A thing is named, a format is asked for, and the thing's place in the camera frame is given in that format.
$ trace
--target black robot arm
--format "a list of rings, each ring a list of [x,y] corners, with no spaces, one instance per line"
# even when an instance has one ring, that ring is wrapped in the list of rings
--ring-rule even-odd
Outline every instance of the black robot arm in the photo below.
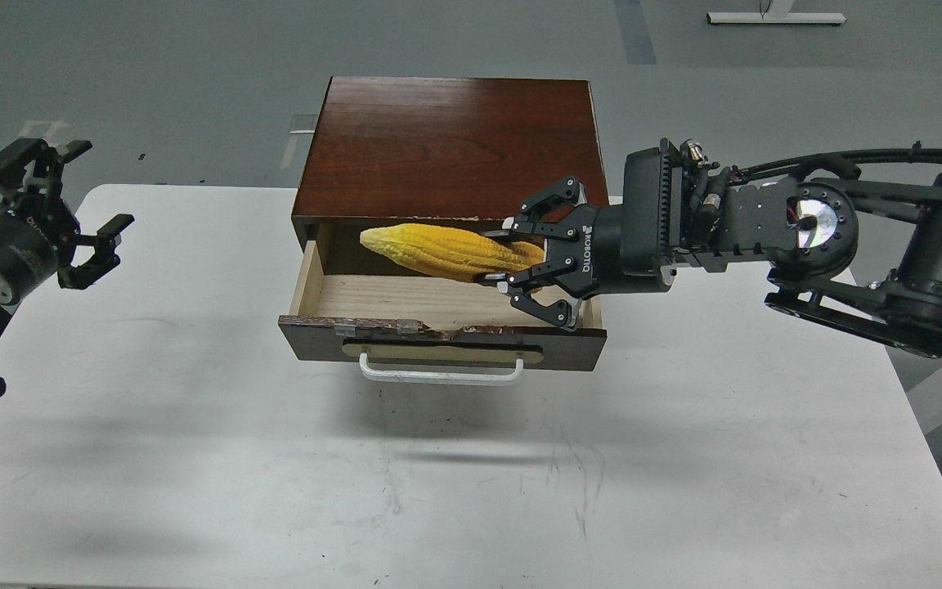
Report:
[[[942,150],[816,154],[752,168],[707,161],[696,142],[628,155],[624,201],[595,208],[585,187],[565,178],[523,201],[497,239],[545,238],[545,261],[513,275],[485,275],[512,305],[576,329],[583,299],[669,290],[676,268],[724,272],[730,262],[766,261],[778,291],[765,304],[795,317],[924,357],[942,354],[942,174],[932,186],[860,180],[859,164],[942,164]],[[836,178],[810,178],[826,171]],[[758,182],[783,176],[777,182]],[[557,223],[541,219],[572,211]],[[856,254],[857,213],[916,225],[899,268],[867,286],[831,280]],[[545,307],[532,291],[557,285],[571,299]],[[823,306],[834,299],[871,318]]]
[[[133,217],[116,215],[95,235],[83,235],[61,198],[64,165],[92,147],[20,138],[0,151],[0,305],[19,303],[53,273],[64,288],[86,288],[119,265],[115,247]],[[74,266],[81,245],[93,254]],[[4,389],[0,378],[0,396]]]

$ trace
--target box lid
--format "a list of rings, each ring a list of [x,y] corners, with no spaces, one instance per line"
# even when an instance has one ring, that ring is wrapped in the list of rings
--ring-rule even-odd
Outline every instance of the box lid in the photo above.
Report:
[[[500,220],[567,175],[608,204],[586,81],[335,77],[293,219]]]

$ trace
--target concrete floor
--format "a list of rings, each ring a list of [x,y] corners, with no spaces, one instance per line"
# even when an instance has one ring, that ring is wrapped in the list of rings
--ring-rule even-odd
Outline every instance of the concrete floor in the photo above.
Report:
[[[291,117],[318,111],[333,74],[589,79],[613,194],[625,153],[661,137],[740,165],[942,146],[942,2],[796,2],[845,12],[841,27],[704,19],[754,5],[0,0],[0,149],[19,135],[93,141],[65,176],[72,205],[109,182],[296,187],[310,141],[289,134]],[[880,279],[909,228],[861,227],[853,272]],[[941,366],[890,357],[906,388]],[[942,469],[942,428],[930,441]]]

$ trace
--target drawer handle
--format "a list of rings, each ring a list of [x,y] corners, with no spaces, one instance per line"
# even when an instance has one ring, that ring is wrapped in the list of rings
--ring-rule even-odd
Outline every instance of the drawer handle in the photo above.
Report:
[[[515,369],[508,374],[468,374],[463,372],[427,372],[419,370],[378,370],[370,366],[370,352],[358,355],[358,366],[369,380],[381,383],[474,384],[478,387],[508,387],[523,375],[523,357],[515,358]]]

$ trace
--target corn cob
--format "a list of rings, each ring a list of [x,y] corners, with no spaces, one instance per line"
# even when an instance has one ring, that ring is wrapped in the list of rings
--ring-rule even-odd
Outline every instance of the corn cob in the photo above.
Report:
[[[518,272],[543,262],[543,250],[532,243],[506,245],[476,232],[421,223],[371,228],[358,241],[412,271],[460,282],[474,282],[481,273]]]

